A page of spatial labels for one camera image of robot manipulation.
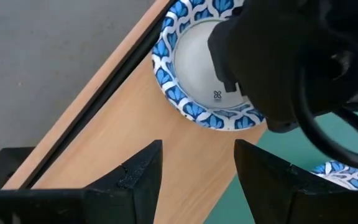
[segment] printed logo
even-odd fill
[[[222,91],[214,91],[214,101],[215,102],[222,101]]]

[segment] paper plate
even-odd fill
[[[312,173],[349,190],[358,190],[358,169],[338,161],[326,162],[314,168]]]
[[[223,83],[215,76],[207,45],[215,25],[228,19],[242,3],[177,1],[165,16],[152,49],[154,73],[163,94],[183,116],[207,128],[243,130],[264,120],[239,90],[224,91]]]

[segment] black table edge trim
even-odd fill
[[[65,132],[40,161],[33,172],[26,178],[19,189],[30,189],[59,157],[67,146],[74,140],[80,131],[88,124],[93,116],[103,107],[110,96],[120,87],[124,80],[133,72],[140,62],[147,56],[159,38],[163,19],[169,8],[176,0],[168,0],[164,7],[145,32],[125,54],[115,69],[109,74],[98,91],[91,97],[89,102],[80,111]]]

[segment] gray floor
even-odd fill
[[[35,146],[154,0],[0,0],[0,149]]]

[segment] wooden table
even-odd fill
[[[62,114],[4,189],[18,189],[84,108],[105,88],[112,71],[172,1],[157,0]],[[150,54],[136,66],[96,115],[36,181],[35,189],[81,188],[113,170],[154,139],[163,140],[163,178],[155,223],[202,223],[235,174],[234,140],[256,143],[261,124],[246,131],[220,132],[184,118],[164,98]]]

